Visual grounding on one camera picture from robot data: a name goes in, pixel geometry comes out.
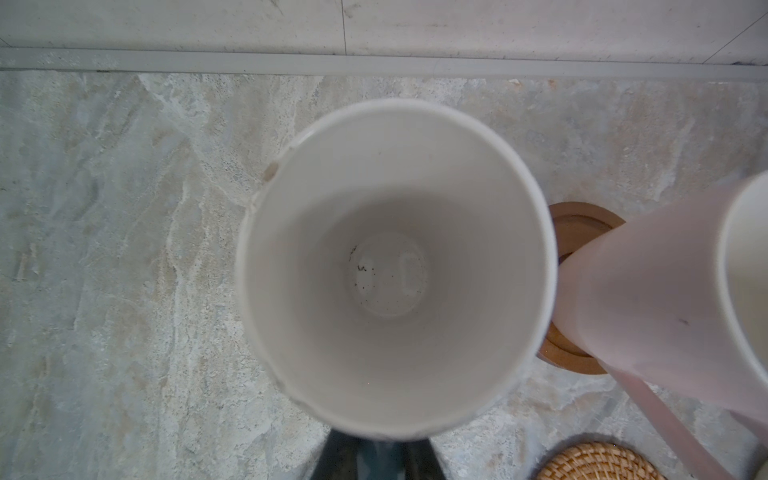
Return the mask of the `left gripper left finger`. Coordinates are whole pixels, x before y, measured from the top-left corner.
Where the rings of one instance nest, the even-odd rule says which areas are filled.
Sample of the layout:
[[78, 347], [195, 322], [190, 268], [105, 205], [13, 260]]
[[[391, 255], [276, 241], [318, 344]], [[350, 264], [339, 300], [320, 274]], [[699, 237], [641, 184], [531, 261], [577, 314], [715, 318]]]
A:
[[326, 437], [311, 480], [357, 480], [357, 456], [361, 439], [337, 430]]

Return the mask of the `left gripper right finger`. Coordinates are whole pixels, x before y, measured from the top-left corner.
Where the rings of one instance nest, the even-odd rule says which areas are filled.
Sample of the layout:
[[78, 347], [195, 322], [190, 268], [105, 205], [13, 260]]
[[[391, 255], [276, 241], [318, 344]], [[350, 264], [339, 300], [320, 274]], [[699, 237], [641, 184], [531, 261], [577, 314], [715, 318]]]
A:
[[446, 480], [446, 474], [429, 439], [403, 444], [406, 480]]

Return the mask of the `rattan woven round coaster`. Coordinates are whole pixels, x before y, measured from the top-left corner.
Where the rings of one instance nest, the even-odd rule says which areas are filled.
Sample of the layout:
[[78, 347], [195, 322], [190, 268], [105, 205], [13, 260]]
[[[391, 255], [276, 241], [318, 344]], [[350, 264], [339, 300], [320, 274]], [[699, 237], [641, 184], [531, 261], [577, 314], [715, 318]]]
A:
[[623, 446], [585, 442], [549, 459], [536, 480], [665, 480], [642, 455]]

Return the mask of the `blue floral mug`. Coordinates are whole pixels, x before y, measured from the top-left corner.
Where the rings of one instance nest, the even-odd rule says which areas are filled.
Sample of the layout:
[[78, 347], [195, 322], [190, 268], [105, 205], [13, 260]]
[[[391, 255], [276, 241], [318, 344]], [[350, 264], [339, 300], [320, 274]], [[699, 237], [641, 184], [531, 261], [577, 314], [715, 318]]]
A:
[[523, 381], [555, 298], [547, 202], [496, 132], [421, 100], [334, 111], [273, 167], [237, 242], [246, 336], [290, 400], [361, 439], [358, 478], [403, 479], [405, 442]]

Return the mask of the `brown wooden coaster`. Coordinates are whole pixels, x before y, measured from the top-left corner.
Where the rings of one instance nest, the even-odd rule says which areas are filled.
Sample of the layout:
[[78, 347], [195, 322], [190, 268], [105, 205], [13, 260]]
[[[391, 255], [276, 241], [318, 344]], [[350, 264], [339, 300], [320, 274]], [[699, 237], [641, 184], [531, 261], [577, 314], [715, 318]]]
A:
[[[585, 202], [553, 204], [549, 206], [549, 212], [554, 226], [560, 267], [563, 267], [566, 260], [580, 248], [625, 223], [615, 213]], [[565, 272], [559, 272], [553, 319], [537, 357], [573, 373], [605, 375], [606, 371], [602, 365], [569, 337], [572, 330], [570, 307], [577, 292], [578, 285], [573, 268], [566, 264]]]

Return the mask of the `white mug pink handle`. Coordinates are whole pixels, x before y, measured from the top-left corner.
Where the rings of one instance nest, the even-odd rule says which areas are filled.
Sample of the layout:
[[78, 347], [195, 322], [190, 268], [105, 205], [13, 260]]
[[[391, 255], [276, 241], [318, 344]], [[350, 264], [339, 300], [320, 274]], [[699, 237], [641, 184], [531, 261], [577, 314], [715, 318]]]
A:
[[559, 268], [578, 292], [569, 337], [622, 386], [698, 479], [725, 479], [654, 392], [727, 411], [767, 436], [767, 177], [638, 217]]

